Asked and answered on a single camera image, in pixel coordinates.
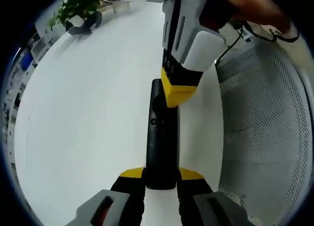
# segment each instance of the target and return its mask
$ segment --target yellow band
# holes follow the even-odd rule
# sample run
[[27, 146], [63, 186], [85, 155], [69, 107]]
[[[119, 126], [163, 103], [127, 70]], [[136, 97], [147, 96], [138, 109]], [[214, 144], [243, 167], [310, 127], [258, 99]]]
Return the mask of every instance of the yellow band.
[[203, 179], [204, 177], [196, 171], [179, 167], [182, 180]]
[[127, 178], [141, 178], [143, 167], [141, 168], [135, 168], [135, 169], [128, 169], [127, 171], [124, 171], [122, 174], [120, 174], [120, 177], [127, 177]]
[[197, 86], [172, 85], [166, 75], [165, 69], [161, 68], [161, 82], [165, 92], [167, 107], [176, 107], [189, 99], [196, 91]]

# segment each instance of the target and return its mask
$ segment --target potted plant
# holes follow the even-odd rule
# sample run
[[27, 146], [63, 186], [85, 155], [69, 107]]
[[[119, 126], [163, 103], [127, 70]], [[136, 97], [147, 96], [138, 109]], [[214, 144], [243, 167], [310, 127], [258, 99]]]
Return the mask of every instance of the potted plant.
[[68, 30], [70, 20], [78, 16], [84, 22], [85, 20], [100, 7], [100, 0], [65, 0], [53, 18], [49, 21], [49, 26], [52, 30], [53, 26], [61, 23]]

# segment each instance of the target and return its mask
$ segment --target human hand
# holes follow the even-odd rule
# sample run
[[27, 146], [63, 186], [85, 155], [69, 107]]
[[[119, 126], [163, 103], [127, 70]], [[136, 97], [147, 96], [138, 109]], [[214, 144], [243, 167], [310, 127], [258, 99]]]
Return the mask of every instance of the human hand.
[[239, 8], [236, 19], [260, 25], [271, 25], [282, 33], [289, 31], [291, 20], [272, 0], [228, 0]]

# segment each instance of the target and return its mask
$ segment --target white mesh wall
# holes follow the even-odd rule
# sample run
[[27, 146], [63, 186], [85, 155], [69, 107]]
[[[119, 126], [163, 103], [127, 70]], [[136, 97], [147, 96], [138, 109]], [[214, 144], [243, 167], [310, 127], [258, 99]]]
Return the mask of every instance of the white mesh wall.
[[282, 225], [312, 171], [312, 125], [303, 84], [282, 51], [256, 40], [217, 67], [224, 115], [219, 190], [255, 225]]

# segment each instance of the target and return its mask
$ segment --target white surface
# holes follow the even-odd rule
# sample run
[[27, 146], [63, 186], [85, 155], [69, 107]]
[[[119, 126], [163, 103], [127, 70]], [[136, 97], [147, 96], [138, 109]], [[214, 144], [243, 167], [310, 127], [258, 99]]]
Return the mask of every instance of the white surface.
[[225, 40], [213, 33], [200, 31], [196, 34], [182, 66], [187, 70], [207, 71], [223, 52]]
[[[15, 161], [29, 205], [46, 226], [68, 223], [76, 208], [118, 175], [145, 164], [151, 83], [160, 78], [161, 4], [131, 3], [89, 36], [62, 36], [24, 91]], [[218, 187], [223, 121], [215, 70], [181, 109], [180, 165]], [[176, 190], [146, 191], [142, 225], [181, 225]]]

